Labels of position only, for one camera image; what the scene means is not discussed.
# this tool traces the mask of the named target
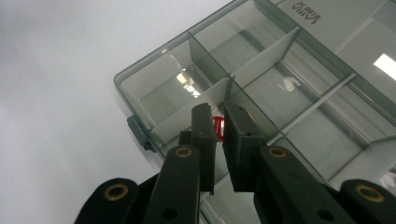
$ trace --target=plastic divider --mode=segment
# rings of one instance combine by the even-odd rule
[[[193,107],[203,103],[209,103],[213,108],[224,101],[227,89],[228,78],[222,79],[207,91],[203,92],[198,98],[184,105],[171,117],[155,127],[152,132],[158,135],[164,142],[168,142],[178,136],[180,131],[186,130],[191,126],[191,110]]]
[[[321,106],[287,133],[288,139],[326,179],[336,175],[364,149],[359,137],[351,134],[353,130],[344,130],[333,119]]]
[[[299,27],[294,28],[294,30],[278,39],[273,45],[231,73],[231,76],[235,77],[235,81],[242,88],[245,88],[246,85],[283,59],[299,30]]]
[[[231,83],[229,93],[230,97],[227,101],[235,105],[240,105],[246,109],[253,121],[255,121],[256,127],[264,141],[268,141],[279,132],[279,129],[268,115],[262,111],[262,109],[235,81]]]
[[[212,55],[199,43],[199,41],[189,33],[189,43],[191,58],[195,64],[204,72],[207,79],[212,84],[220,81],[227,76],[227,72],[221,65],[212,57]]]

